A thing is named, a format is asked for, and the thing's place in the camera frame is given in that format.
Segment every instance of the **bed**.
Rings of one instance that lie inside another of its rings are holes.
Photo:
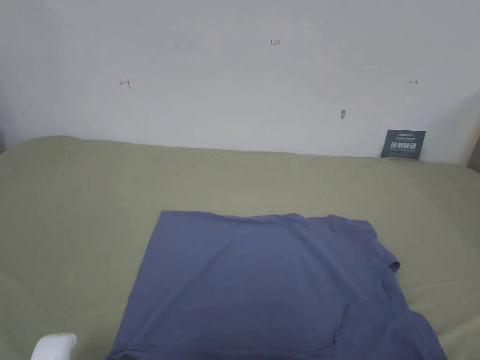
[[[70,137],[0,155],[0,358],[75,333],[112,346],[162,210],[366,219],[450,359],[480,353],[480,174],[448,164],[168,148]]]

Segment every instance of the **white object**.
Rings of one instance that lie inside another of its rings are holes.
[[[44,336],[37,342],[31,360],[70,360],[76,343],[75,334]]]

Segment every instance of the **blue t-shirt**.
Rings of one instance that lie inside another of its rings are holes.
[[[108,360],[446,359],[367,221],[162,212]]]

